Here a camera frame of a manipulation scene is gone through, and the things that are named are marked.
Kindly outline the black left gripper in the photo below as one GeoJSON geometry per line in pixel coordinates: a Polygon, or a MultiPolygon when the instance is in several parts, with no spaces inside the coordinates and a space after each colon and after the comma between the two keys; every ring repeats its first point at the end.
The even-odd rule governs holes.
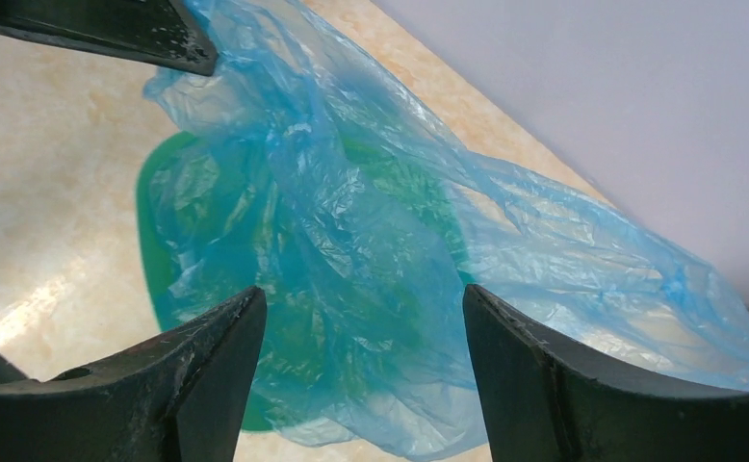
{"type": "Polygon", "coordinates": [[[219,56],[182,1],[0,0],[0,36],[202,76],[219,56]]]}

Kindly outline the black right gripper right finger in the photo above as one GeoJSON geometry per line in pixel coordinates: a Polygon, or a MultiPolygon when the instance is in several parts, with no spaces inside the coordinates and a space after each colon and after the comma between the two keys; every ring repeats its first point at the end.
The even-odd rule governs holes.
{"type": "Polygon", "coordinates": [[[467,343],[496,461],[749,461],[749,393],[639,368],[479,285],[467,343]]]}

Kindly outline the light blue translucent plastic bag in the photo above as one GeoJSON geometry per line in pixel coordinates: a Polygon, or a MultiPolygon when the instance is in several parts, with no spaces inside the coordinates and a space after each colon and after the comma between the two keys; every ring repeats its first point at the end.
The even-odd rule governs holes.
{"type": "MultiPolygon", "coordinates": [[[[462,298],[479,284],[616,358],[749,391],[749,312],[712,265],[583,192],[467,149],[299,1],[193,1],[190,9],[218,48],[216,72],[160,69],[144,96],[176,135],[261,142],[277,184],[323,228],[388,224],[401,243],[437,241],[461,281],[470,366],[462,298]]],[[[486,444],[477,384],[476,402],[472,426],[447,439],[310,444],[298,431],[271,431],[306,447],[364,440],[410,461],[443,460],[486,444]]]]}

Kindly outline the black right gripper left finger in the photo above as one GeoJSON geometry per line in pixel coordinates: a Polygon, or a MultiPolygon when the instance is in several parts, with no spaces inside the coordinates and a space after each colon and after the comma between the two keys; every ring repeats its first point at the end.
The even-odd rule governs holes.
{"type": "Polygon", "coordinates": [[[250,287],[47,381],[0,385],[0,461],[229,461],[265,333],[250,287]]]}

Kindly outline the green plastic trash bin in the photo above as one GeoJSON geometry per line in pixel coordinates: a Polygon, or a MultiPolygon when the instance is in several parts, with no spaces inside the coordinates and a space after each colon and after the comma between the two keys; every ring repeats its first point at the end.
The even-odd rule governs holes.
{"type": "Polygon", "coordinates": [[[392,225],[326,229],[274,179],[264,145],[180,133],[137,188],[142,260],[170,329],[247,286],[268,327],[245,427],[321,440],[451,438],[473,424],[461,281],[448,252],[392,225]]]}

